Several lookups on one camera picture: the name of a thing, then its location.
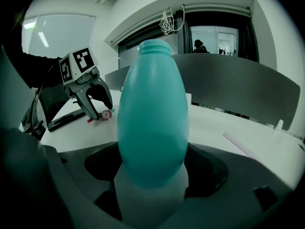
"white table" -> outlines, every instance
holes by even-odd
[[[121,93],[111,91],[115,113],[109,121],[87,123],[87,116],[71,122],[53,132],[48,130],[41,143],[58,152],[71,151],[117,141],[117,114]],[[69,100],[54,119],[79,109]],[[97,111],[107,109],[102,102],[93,100]],[[305,170],[305,152],[299,147],[302,141],[284,132],[277,132],[265,125],[215,110],[189,106],[189,142],[211,146],[239,155],[246,154],[227,140],[228,132],[252,150],[261,162],[295,188]]]

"hanging cable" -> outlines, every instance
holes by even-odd
[[[167,36],[171,36],[175,33],[175,31],[179,31],[183,25],[184,25],[184,20],[185,20],[185,8],[184,5],[182,4],[182,8],[183,8],[183,20],[182,20],[182,24],[178,29],[174,29],[174,19],[173,19],[173,13],[172,10],[170,8],[171,11],[171,15],[169,16],[169,18],[167,17],[167,10],[163,10],[163,17],[162,20],[160,21],[160,27],[163,31],[163,33]]]

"small pink object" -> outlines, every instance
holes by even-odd
[[[112,117],[112,113],[109,110],[102,112],[102,120],[109,120]]]

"chair backrest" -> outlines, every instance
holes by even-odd
[[[52,122],[52,119],[59,110],[69,100],[69,97],[62,89],[62,84],[55,87],[42,88],[39,96],[47,124]]]
[[[173,55],[192,102],[249,116],[288,130],[300,87],[281,73],[251,60],[210,53]],[[123,87],[129,67],[105,75],[110,89]]]

